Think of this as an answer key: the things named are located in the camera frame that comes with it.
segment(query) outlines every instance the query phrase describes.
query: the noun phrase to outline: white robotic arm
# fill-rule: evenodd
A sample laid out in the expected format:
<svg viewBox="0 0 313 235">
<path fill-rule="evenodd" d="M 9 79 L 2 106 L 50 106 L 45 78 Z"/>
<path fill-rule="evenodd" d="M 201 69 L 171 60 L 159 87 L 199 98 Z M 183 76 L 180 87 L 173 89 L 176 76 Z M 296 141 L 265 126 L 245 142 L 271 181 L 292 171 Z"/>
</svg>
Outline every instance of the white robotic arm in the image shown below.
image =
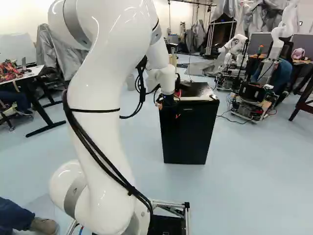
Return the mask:
<svg viewBox="0 0 313 235">
<path fill-rule="evenodd" d="M 97 235 L 120 235 L 126 230 L 146 235 L 149 213 L 133 190 L 122 186 L 125 181 L 134 186 L 134 177 L 120 141 L 119 104 L 127 75 L 145 54 L 157 70 L 162 92 L 172 94 L 175 89 L 175 67 L 168 63 L 152 0 L 56 0 L 48 20 L 51 31 L 64 42 L 75 48 L 90 48 L 69 85 L 67 115 L 72 115 L 125 177 L 117 183 L 114 177 L 119 180 L 121 176 L 99 152 L 91 155 L 82 144 L 86 138 L 71 130 L 79 160 L 62 165 L 54 173 L 51 199 Z"/>
<path fill-rule="evenodd" d="M 289 1 L 288 6 L 284 9 L 282 15 L 282 21 L 271 32 L 273 38 L 273 47 L 270 51 L 270 59 L 278 59 L 281 50 L 284 46 L 284 42 L 279 38 L 288 38 L 297 32 L 298 17 L 297 17 L 297 5 L 299 0 Z"/>
</svg>

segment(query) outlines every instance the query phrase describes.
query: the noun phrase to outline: sneaker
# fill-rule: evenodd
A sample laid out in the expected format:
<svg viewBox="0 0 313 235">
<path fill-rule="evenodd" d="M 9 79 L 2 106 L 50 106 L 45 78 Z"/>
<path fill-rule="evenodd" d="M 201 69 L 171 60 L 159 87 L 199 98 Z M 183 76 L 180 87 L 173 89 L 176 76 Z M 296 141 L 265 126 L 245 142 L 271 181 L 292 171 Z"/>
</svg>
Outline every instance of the sneaker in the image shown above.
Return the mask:
<svg viewBox="0 0 313 235">
<path fill-rule="evenodd" d="M 29 116 L 33 114 L 33 112 L 28 109 L 26 109 L 25 111 L 16 110 L 16 112 L 22 116 Z"/>
<path fill-rule="evenodd" d="M 52 219 L 42 219 L 35 217 L 30 225 L 30 231 L 40 232 L 46 235 L 56 235 L 58 232 L 58 224 Z"/>
<path fill-rule="evenodd" d="M 283 100 L 284 100 L 286 97 L 288 97 L 288 96 L 289 96 L 289 92 L 283 91 L 282 94 L 278 97 L 278 100 L 277 100 L 277 102 L 276 102 L 276 104 L 275 104 L 275 107 L 276 107 L 277 105 L 279 105 L 281 102 L 283 102 Z"/>
</svg>

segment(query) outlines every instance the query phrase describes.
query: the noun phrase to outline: jeans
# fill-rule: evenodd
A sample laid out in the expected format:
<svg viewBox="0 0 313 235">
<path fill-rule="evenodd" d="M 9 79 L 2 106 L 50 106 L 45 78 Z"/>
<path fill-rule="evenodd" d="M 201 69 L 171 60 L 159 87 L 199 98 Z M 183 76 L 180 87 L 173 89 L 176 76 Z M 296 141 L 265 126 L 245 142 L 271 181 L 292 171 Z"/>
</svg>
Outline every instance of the jeans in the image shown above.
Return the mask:
<svg viewBox="0 0 313 235">
<path fill-rule="evenodd" d="M 26 231 L 34 218 L 34 213 L 0 197 L 0 235 L 10 235 L 13 229 Z"/>
<path fill-rule="evenodd" d="M 24 93 L 0 91 L 0 99 L 10 105 L 16 102 L 19 111 L 25 111 L 30 108 L 30 103 Z"/>
<path fill-rule="evenodd" d="M 281 59 L 279 66 L 277 68 L 276 73 L 272 77 L 271 85 L 274 86 L 273 91 L 277 92 L 280 88 L 286 85 L 291 79 L 292 65 L 287 60 Z M 251 82 L 257 82 L 259 76 L 261 74 L 261 70 L 258 69 L 255 74 L 251 78 Z"/>
</svg>

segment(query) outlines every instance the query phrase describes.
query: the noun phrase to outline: computer screen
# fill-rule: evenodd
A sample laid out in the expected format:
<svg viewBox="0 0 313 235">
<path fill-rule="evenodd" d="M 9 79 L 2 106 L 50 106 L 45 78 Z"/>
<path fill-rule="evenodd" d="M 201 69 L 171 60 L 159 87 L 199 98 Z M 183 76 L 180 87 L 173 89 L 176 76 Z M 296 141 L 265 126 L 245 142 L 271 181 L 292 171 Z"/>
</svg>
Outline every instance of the computer screen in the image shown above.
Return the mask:
<svg viewBox="0 0 313 235">
<path fill-rule="evenodd" d="M 270 46 L 272 41 L 273 41 L 273 38 L 272 38 L 270 32 L 253 33 L 250 37 L 250 43 L 248 46 L 247 54 L 248 55 L 257 54 L 260 45 L 264 46 L 264 48 L 262 50 L 262 54 L 267 54 L 269 46 Z"/>
</svg>

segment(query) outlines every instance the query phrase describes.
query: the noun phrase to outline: white wall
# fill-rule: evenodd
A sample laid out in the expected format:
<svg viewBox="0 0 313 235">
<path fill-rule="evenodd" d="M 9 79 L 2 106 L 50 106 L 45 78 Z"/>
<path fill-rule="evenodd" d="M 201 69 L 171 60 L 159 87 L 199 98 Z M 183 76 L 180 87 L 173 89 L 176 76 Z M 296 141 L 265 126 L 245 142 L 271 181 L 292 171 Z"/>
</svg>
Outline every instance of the white wall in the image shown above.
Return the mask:
<svg viewBox="0 0 313 235">
<path fill-rule="evenodd" d="M 167 28 L 170 26 L 169 21 L 169 6 L 167 0 L 154 0 L 157 14 L 160 19 L 160 23 L 162 26 L 163 35 L 166 35 Z M 207 22 L 209 18 L 209 13 L 207 13 L 207 6 L 200 5 L 198 9 L 198 19 L 204 20 L 204 26 L 207 28 Z M 171 30 L 172 33 L 179 34 L 180 33 L 180 22 L 186 23 L 186 28 L 190 28 L 192 22 L 195 23 L 197 21 L 197 5 L 185 3 L 185 2 L 177 2 L 171 1 Z"/>
<path fill-rule="evenodd" d="M 37 26 L 47 23 L 47 12 L 54 0 L 0 0 L 0 34 L 28 32 L 35 42 Z M 160 18 L 163 35 L 169 27 L 169 8 L 167 0 L 154 0 Z M 197 7 L 194 6 L 194 22 Z M 185 21 L 186 27 L 192 24 L 193 4 L 171 2 L 171 27 L 173 33 L 180 33 L 180 22 Z M 203 19 L 204 7 L 199 7 L 199 19 Z"/>
<path fill-rule="evenodd" d="M 47 22 L 53 0 L 0 0 L 0 34 L 28 32 L 35 42 L 37 26 Z"/>
<path fill-rule="evenodd" d="M 299 21 L 303 21 L 300 33 L 308 34 L 313 23 L 313 0 L 300 0 L 298 14 Z"/>
</svg>

